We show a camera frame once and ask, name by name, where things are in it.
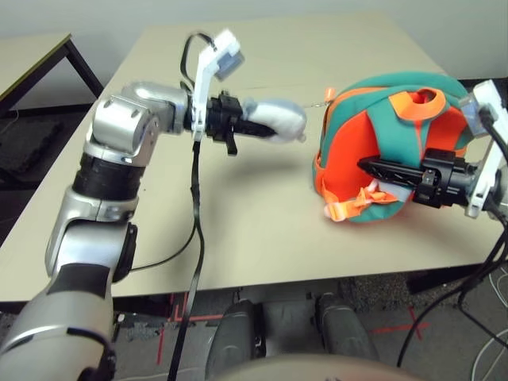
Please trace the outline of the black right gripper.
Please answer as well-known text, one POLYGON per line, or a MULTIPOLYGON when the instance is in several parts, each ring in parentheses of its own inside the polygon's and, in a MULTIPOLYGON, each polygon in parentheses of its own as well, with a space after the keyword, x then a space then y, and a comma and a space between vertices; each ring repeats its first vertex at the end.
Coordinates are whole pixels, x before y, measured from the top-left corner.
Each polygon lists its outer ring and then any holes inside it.
POLYGON ((433 208, 467 206, 468 195, 476 180, 478 165, 465 161, 455 152, 429 148, 421 162, 421 170, 380 157, 366 157, 357 166, 378 179, 380 191, 391 195, 411 195, 413 201, 433 208))

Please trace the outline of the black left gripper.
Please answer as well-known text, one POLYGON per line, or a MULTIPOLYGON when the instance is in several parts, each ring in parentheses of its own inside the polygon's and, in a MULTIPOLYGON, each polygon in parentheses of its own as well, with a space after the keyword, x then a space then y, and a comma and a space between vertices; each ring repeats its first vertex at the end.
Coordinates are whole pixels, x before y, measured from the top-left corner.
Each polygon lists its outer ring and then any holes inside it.
POLYGON ((243 111, 239 100, 223 90, 216 98, 211 98, 207 104, 206 135, 213 142, 223 143, 229 156, 237 155, 237 145, 234 129, 237 133, 250 137, 269 138, 277 132, 260 123, 239 121, 243 111))

